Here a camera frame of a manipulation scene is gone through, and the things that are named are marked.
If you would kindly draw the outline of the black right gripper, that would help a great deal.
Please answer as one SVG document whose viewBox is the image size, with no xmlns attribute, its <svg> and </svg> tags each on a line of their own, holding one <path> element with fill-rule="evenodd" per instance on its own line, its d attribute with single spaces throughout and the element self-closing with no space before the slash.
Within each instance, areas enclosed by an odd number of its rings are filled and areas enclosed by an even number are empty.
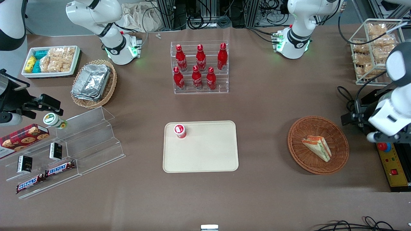
<svg viewBox="0 0 411 231">
<path fill-rule="evenodd" d="M 30 84 L 15 78 L 6 71 L 1 71 L 1 112 L 12 112 L 19 109 L 22 117 L 36 117 L 35 111 L 46 111 L 62 116 L 64 110 L 60 109 L 61 102 L 47 95 L 41 94 L 34 98 L 27 90 Z"/>
</svg>

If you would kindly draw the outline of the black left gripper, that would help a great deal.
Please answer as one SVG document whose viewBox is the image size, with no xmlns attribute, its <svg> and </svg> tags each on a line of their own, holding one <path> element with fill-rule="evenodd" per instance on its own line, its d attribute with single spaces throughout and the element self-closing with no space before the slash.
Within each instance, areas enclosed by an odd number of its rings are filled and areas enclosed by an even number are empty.
<svg viewBox="0 0 411 231">
<path fill-rule="evenodd" d="M 361 102 L 360 111 L 365 121 L 368 121 L 369 117 L 374 113 L 379 99 L 382 98 L 385 94 L 389 93 L 390 91 L 384 91 L 381 94 L 376 96 L 377 92 L 378 91 L 371 91 L 366 96 L 360 99 L 360 102 Z M 341 115 L 341 124 L 342 126 L 347 126 L 347 125 L 360 126 L 359 125 L 361 124 L 360 117 L 361 117 L 361 114 L 356 113 L 356 112 L 350 112 L 347 114 L 343 114 Z M 368 134 L 371 132 L 375 132 L 376 129 L 372 125 L 365 123 L 361 127 L 361 131 L 364 134 Z"/>
</svg>

